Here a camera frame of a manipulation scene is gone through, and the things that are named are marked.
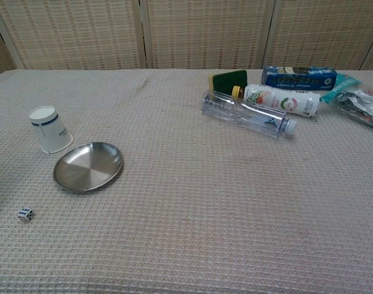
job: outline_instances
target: stainless steel plate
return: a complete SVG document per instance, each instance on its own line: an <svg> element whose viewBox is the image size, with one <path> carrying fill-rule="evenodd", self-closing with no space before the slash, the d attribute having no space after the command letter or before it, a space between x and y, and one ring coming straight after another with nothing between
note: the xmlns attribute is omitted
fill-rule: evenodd
<svg viewBox="0 0 373 294"><path fill-rule="evenodd" d="M65 190L85 192L109 182L123 163L116 146L103 142L88 143L62 156L54 167L53 177Z"/></svg>

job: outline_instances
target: paper cup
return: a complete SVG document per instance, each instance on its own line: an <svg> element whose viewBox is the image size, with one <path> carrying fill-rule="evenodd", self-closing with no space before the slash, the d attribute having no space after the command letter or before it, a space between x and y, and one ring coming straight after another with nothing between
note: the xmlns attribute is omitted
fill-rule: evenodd
<svg viewBox="0 0 373 294"><path fill-rule="evenodd" d="M44 153L55 153L67 148L73 138L52 106L41 106L33 109L29 120L37 135L40 148Z"/></svg>

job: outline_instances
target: dice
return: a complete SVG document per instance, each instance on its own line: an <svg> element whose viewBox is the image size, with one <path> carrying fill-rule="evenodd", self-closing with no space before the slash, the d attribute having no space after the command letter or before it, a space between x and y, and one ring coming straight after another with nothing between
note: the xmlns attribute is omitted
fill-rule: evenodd
<svg viewBox="0 0 373 294"><path fill-rule="evenodd" d="M35 212L33 210L31 210L29 207L24 207L24 208L21 209L21 211L19 211L17 216L22 221L30 222L34 218Z"/></svg>

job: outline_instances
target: blue carton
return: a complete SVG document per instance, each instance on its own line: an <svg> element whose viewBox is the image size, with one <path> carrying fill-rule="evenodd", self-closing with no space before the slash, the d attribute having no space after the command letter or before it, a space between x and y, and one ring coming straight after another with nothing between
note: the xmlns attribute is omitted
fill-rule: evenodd
<svg viewBox="0 0 373 294"><path fill-rule="evenodd" d="M262 73L261 84L287 90L330 91L336 75L329 67L268 66Z"/></svg>

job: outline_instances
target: sponge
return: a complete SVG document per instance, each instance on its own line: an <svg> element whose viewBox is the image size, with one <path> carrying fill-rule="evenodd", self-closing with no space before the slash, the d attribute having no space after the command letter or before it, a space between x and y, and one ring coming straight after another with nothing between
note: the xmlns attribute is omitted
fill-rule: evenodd
<svg viewBox="0 0 373 294"><path fill-rule="evenodd" d="M208 77L208 83L211 90L231 95L234 86L240 86L241 88L247 86L247 72L246 70L236 70L211 74Z"/></svg>

